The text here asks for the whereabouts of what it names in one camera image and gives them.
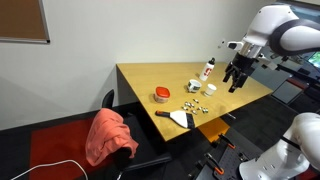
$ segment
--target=black cap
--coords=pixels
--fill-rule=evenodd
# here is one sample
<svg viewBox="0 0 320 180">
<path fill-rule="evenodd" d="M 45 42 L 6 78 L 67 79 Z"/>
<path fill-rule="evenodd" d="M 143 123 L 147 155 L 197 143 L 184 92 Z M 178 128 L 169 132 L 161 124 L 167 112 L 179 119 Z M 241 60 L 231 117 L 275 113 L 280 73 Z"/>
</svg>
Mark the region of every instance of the black cap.
<svg viewBox="0 0 320 180">
<path fill-rule="evenodd" d="M 214 65 L 214 64 L 215 64 L 215 61 L 216 61 L 216 60 L 215 60 L 214 58 L 212 58 L 208 63 L 211 64 L 211 65 Z"/>
</svg>

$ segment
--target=bulletin board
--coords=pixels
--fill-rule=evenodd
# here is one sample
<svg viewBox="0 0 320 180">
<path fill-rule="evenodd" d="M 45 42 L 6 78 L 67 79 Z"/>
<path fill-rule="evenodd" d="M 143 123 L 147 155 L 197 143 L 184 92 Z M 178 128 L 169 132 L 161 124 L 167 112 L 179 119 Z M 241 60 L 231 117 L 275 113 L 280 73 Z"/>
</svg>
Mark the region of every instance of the bulletin board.
<svg viewBox="0 0 320 180">
<path fill-rule="evenodd" d="M 42 0 L 0 0 L 0 41 L 50 43 Z"/>
</svg>

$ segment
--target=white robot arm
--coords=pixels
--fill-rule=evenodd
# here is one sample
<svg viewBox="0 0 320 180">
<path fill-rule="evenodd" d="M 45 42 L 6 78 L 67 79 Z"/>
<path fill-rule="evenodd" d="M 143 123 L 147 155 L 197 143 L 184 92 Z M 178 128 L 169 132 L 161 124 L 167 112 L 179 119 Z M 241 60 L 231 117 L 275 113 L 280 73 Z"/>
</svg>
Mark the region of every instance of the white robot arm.
<svg viewBox="0 0 320 180">
<path fill-rule="evenodd" d="M 229 92 L 242 87 L 247 70 L 254 60 L 266 60 L 259 52 L 270 48 L 281 56 L 293 56 L 320 51 L 320 25 L 299 19 L 287 5 L 263 7 L 255 16 L 241 42 L 230 42 L 237 50 L 226 68 L 227 82 L 232 76 Z M 289 179 L 309 167 L 320 169 L 320 115 L 303 113 L 295 117 L 281 140 L 260 157 L 240 164 L 243 179 Z"/>
<path fill-rule="evenodd" d="M 306 171 L 311 164 L 320 169 L 320 115 L 302 113 L 280 141 L 260 157 L 241 163 L 239 171 L 244 180 L 289 179 Z"/>
<path fill-rule="evenodd" d="M 223 79 L 227 82 L 232 76 L 229 92 L 243 86 L 255 60 L 265 61 L 271 69 L 275 69 L 276 65 L 260 54 L 261 48 L 267 45 L 281 56 L 319 51 L 320 25 L 299 19 L 287 5 L 270 5 L 260 9 L 242 41 L 228 43 L 229 48 L 238 51 L 226 68 Z"/>
</svg>

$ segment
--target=small white object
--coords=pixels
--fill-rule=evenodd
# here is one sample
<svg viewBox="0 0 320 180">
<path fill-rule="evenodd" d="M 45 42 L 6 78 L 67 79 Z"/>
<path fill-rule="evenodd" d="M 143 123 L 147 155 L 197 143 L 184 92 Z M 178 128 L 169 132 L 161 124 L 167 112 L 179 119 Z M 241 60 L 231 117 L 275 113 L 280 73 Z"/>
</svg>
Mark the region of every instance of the small white object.
<svg viewBox="0 0 320 180">
<path fill-rule="evenodd" d="M 192 110 L 191 111 L 193 114 L 197 115 L 197 111 L 196 110 Z"/>
<path fill-rule="evenodd" d="M 182 106 L 181 108 L 182 108 L 183 110 L 186 110 L 186 111 L 188 110 L 188 107 L 186 107 L 186 106 Z"/>
<path fill-rule="evenodd" d="M 201 88 L 202 84 L 195 80 L 195 79 L 190 79 L 188 83 L 188 91 L 195 93 Z"/>
<path fill-rule="evenodd" d="M 205 96 L 211 96 L 214 91 L 217 90 L 217 87 L 213 84 L 208 84 L 206 91 L 204 92 Z"/>
<path fill-rule="evenodd" d="M 208 108 L 202 108 L 202 112 L 203 112 L 203 114 L 205 114 L 205 113 L 208 113 L 209 110 L 208 110 Z"/>
</svg>

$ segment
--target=white cable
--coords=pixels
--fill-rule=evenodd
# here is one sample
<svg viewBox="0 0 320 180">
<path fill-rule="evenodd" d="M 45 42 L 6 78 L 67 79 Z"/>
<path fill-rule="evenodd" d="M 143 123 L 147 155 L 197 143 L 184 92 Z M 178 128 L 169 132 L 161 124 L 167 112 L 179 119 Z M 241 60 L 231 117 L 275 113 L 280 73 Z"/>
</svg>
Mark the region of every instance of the white cable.
<svg viewBox="0 0 320 180">
<path fill-rule="evenodd" d="M 75 163 L 76 165 L 78 165 L 79 168 L 80 168 L 80 169 L 82 170 L 82 172 L 84 173 L 84 175 L 85 175 L 85 177 L 86 177 L 86 180 L 88 180 L 88 176 L 87 176 L 86 172 L 84 171 L 84 169 L 80 166 L 80 164 L 78 164 L 78 163 L 77 163 L 76 161 L 74 161 L 74 160 L 65 160 L 65 161 L 60 161 L 60 162 L 56 162 L 56 163 L 52 163 L 52 164 L 40 164 L 40 165 L 38 165 L 38 166 L 35 166 L 35 167 L 29 169 L 28 171 L 26 171 L 26 172 L 24 172 L 24 173 L 21 173 L 20 175 L 12 178 L 11 180 L 15 180 L 15 179 L 17 179 L 18 177 L 20 177 L 20 176 L 22 176 L 22 175 L 24 175 L 24 174 L 26 174 L 26 173 L 28 173 L 28 172 L 30 172 L 30 171 L 38 168 L 38 167 L 54 166 L 54 165 L 58 165 L 58 164 L 66 163 L 66 162 L 73 162 L 73 163 Z"/>
<path fill-rule="evenodd" d="M 121 176 L 122 176 L 123 171 L 120 171 L 117 180 L 120 180 Z"/>
</svg>

